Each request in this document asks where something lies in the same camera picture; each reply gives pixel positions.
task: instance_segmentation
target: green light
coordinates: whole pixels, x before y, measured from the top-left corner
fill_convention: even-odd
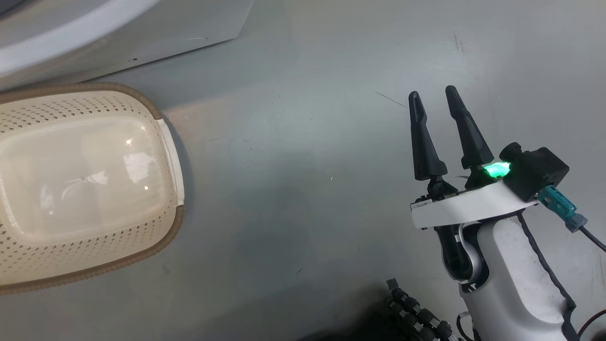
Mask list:
[[[484,167],[493,178],[501,178],[509,173],[509,162],[497,162]]]

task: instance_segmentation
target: white machine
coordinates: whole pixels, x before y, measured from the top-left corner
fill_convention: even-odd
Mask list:
[[[71,84],[238,36],[253,0],[2,0],[0,90]]]
[[[604,245],[586,229],[587,219],[577,214],[556,186],[568,166],[547,148],[523,152],[512,143],[494,160],[482,134],[465,108],[458,91],[446,88],[451,116],[455,119],[464,156],[471,174],[463,191],[442,176],[440,161],[426,128],[427,116],[419,94],[410,94],[410,122],[415,179],[430,180],[428,194],[411,204],[417,228],[433,228],[442,245],[444,266],[473,321],[474,338],[459,331],[467,341],[579,340],[570,323],[576,307],[543,258],[522,217],[522,211],[539,203],[557,213],[571,232],[582,231],[600,248]],[[426,341],[456,340],[418,302],[388,281],[390,307]]]

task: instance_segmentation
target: label on bracket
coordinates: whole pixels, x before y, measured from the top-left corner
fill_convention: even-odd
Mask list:
[[[414,203],[414,204],[410,204],[410,210],[414,210],[416,208],[419,208],[421,206],[425,206],[425,205],[429,205],[433,203],[433,201],[431,199],[429,200],[425,200],[425,201],[420,201],[419,203]]]

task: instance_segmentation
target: cable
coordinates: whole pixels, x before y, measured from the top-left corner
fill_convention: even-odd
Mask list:
[[[579,231],[583,232],[583,234],[586,235],[587,238],[589,238],[589,240],[591,240],[595,245],[597,245],[599,248],[601,248],[602,251],[606,252],[606,245],[604,245],[604,243],[602,243],[600,241],[600,239],[597,239],[596,236],[591,234],[591,232],[587,231],[585,226],[581,226],[579,228]]]
[[[465,339],[465,341],[475,341],[474,339],[470,339],[469,336],[463,331],[463,327],[461,327],[461,315],[456,316],[456,329],[459,330],[459,334]]]
[[[585,332],[585,329],[587,329],[587,327],[589,327],[589,325],[591,325],[595,320],[598,319],[598,317],[600,317],[602,315],[606,315],[606,310],[602,310],[601,312],[595,314],[590,319],[588,319],[587,322],[585,322],[585,324],[579,330],[579,337],[581,337],[581,335],[583,335],[583,333]]]
[[[567,307],[566,307],[566,310],[564,311],[564,313],[562,314],[562,317],[564,318],[564,322],[562,324],[562,334],[568,341],[573,341],[573,340],[578,341],[579,336],[576,334],[576,331],[574,330],[574,327],[573,327],[572,323],[570,322],[570,317],[572,316],[572,312],[576,308],[576,303],[574,302],[572,297],[570,297],[570,295],[568,294],[566,289],[564,289],[564,287],[562,286],[562,284],[556,277],[556,274],[554,274],[553,271],[551,270],[551,268],[549,267],[549,264],[547,264],[547,261],[546,261],[545,257],[543,256],[543,253],[541,252],[541,250],[539,249],[539,246],[536,243],[536,240],[534,240],[532,233],[530,233],[530,230],[528,229],[528,225],[526,225],[526,221],[524,220],[524,217],[522,216],[522,211],[518,211],[517,216],[518,216],[518,220],[520,221],[520,224],[522,225],[522,230],[524,231],[524,234],[528,238],[530,247],[532,247],[532,250],[539,258],[539,263],[541,264],[541,266],[543,266],[543,269],[545,269],[545,271],[547,271],[547,274],[549,275],[551,282],[553,282],[553,284],[556,286],[556,288],[558,290],[560,290],[560,294],[566,300]]]

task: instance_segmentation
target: white curved rim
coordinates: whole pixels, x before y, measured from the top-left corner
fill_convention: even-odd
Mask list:
[[[5,76],[85,46],[117,30],[160,0],[108,0],[105,4],[40,35],[0,49]]]

